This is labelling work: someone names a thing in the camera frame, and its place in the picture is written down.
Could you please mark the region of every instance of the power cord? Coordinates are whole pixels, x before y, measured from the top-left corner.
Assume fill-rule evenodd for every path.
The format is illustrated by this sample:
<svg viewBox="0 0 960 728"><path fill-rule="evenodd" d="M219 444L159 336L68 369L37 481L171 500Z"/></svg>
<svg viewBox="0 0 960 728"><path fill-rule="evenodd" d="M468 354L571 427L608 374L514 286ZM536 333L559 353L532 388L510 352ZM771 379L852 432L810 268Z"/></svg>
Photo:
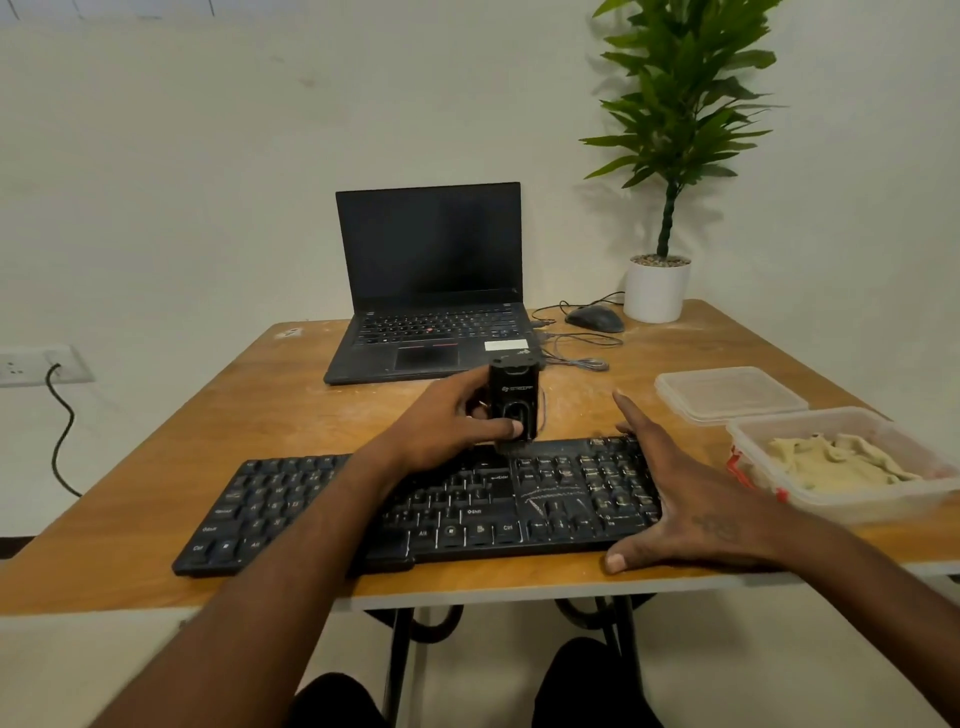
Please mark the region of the power cord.
<svg viewBox="0 0 960 728"><path fill-rule="evenodd" d="M548 327L551 324L556 324L557 319L543 319L537 315L541 311L546 311L551 308L559 308L564 316L566 316L568 308L581 308L585 305L594 305L595 303L616 304L616 301L611 301L611 299L614 296L618 296L622 293L623 291L614 291L613 293L607 294L602 299L597 299L596 301L591 301L590 303L570 303L568 301L560 301L554 305L546 305L542 308L536 309L530 314L530 318L536 322L534 323L534 328ZM610 363L604 359L598 359L593 356L587 356L581 359L571 359L563 356L560 354L561 341L564 339L572 339L573 341L580 341L585 344L592 344L593 346L603 347L605 349L623 346L623 339L618 339L617 337L610 336L606 333L596 333L593 331L575 331L571 333L550 333L548 331L539 331L537 336L540 339L540 345L543 348L543 356L546 359L547 364L578 367L579 369L586 369L589 372L606 372L610 369ZM553 343L553 351L547 349L547 344L550 342Z"/></svg>
<svg viewBox="0 0 960 728"><path fill-rule="evenodd" d="M53 381L51 381L50 377L52 377L54 375L54 372L59 368L60 368L60 364L54 364L52 367L50 367L50 369L47 370L47 376L45 376L43 380L46 382L47 389L50 390L50 394L54 396L54 399L58 401L60 404L62 404L63 408L70 413L70 419L66 424L66 428L63 430L63 434L60 436L60 439L57 441L57 444L54 445L54 454L53 454L53 457L50 458L50 467L53 469L54 477L57 479L60 485L62 485L72 495L76 497L80 497L83 494L78 493L77 491L75 491L73 488L70 487L70 484L63 479L62 475L60 475L60 468L57 467L57 458L60 456L60 446L63 444L63 441L66 440L66 436L70 434L70 428L73 427L73 423L77 419L77 413L73 411L73 407L67 404L66 400L57 393L57 390L54 389Z"/></svg>

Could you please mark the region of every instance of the fingernail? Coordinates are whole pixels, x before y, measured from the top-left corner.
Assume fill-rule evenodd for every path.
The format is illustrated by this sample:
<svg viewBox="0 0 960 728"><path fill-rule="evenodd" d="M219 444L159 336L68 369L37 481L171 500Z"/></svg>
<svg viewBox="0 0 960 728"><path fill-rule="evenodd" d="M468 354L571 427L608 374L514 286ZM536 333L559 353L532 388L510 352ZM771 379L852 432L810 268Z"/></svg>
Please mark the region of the fingernail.
<svg viewBox="0 0 960 728"><path fill-rule="evenodd" d="M627 560L619 553L607 554L607 573L620 573L627 569Z"/></svg>

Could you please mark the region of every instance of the black device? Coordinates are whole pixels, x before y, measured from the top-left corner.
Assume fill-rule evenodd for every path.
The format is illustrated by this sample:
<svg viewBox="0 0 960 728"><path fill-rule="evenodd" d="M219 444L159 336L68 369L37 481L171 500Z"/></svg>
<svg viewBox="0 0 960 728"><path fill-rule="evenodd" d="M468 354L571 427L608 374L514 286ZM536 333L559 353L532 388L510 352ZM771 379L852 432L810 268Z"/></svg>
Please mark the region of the black device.
<svg viewBox="0 0 960 728"><path fill-rule="evenodd" d="M620 317L604 305L581 306L566 314L565 320L575 327L604 333L620 333L624 329Z"/></svg>
<svg viewBox="0 0 960 728"><path fill-rule="evenodd" d="M520 184L337 192L353 319L327 384L445 376L540 347L523 307Z"/></svg>
<svg viewBox="0 0 960 728"><path fill-rule="evenodd" d="M180 576L235 574L323 492L349 455L250 460L174 562ZM355 573L430 561L605 550L660 520L633 437L464 451L404 478L374 517Z"/></svg>
<svg viewBox="0 0 960 728"><path fill-rule="evenodd" d="M540 408L540 362L531 353L498 356L490 363L492 417L508 417L523 425L514 441L537 437Z"/></svg>

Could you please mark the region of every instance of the laptop touchpad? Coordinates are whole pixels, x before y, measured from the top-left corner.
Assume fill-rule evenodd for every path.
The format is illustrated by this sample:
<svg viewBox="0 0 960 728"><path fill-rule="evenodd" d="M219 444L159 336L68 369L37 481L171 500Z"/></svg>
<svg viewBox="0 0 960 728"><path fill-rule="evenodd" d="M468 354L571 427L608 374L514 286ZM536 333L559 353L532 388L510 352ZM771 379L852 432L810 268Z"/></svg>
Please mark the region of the laptop touchpad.
<svg viewBox="0 0 960 728"><path fill-rule="evenodd" d="M460 347L456 344L397 349L394 371L452 369L460 363L459 349Z"/></svg>

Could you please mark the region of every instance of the forearm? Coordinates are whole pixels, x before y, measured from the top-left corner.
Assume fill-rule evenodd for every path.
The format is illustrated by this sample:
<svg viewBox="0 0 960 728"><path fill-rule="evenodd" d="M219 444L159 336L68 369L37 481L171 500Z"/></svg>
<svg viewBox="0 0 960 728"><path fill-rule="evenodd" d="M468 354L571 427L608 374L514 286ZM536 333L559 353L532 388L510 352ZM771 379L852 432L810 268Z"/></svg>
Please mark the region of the forearm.
<svg viewBox="0 0 960 728"><path fill-rule="evenodd" d="M279 725L350 560L402 475L366 446L290 526L180 631L94 723Z"/></svg>
<svg viewBox="0 0 960 728"><path fill-rule="evenodd" d="M782 530L781 565L960 725L960 608L846 529L808 516L794 523Z"/></svg>

